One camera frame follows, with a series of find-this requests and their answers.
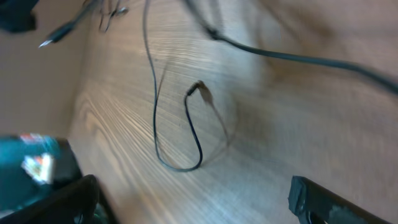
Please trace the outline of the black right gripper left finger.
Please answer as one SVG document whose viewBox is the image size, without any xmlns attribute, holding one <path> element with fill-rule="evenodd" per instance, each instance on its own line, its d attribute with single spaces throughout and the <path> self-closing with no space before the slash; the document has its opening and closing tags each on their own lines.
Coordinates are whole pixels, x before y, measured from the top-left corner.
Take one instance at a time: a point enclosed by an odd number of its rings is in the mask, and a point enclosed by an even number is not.
<svg viewBox="0 0 398 224">
<path fill-rule="evenodd" d="M 1 224 L 91 223 L 100 187 L 93 175 L 54 192 L 51 196 L 1 219 Z"/>
</svg>

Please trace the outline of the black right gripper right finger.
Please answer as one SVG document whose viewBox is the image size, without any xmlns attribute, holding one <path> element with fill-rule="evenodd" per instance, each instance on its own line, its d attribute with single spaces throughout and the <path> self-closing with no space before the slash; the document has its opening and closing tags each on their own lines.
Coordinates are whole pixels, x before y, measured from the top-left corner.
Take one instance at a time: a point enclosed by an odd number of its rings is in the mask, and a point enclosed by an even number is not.
<svg viewBox="0 0 398 224">
<path fill-rule="evenodd" d="M 288 202 L 289 210 L 301 224 L 386 223 L 385 220 L 302 176 L 292 177 Z"/>
</svg>

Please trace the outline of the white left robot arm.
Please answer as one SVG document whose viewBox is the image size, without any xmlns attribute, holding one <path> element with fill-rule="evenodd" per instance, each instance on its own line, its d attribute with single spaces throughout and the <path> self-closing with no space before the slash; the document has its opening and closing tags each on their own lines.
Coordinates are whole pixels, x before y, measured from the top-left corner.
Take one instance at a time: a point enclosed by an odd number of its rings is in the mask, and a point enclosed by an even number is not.
<svg viewBox="0 0 398 224">
<path fill-rule="evenodd" d="M 80 179 L 66 139 L 1 136 L 1 211 L 14 212 Z"/>
</svg>

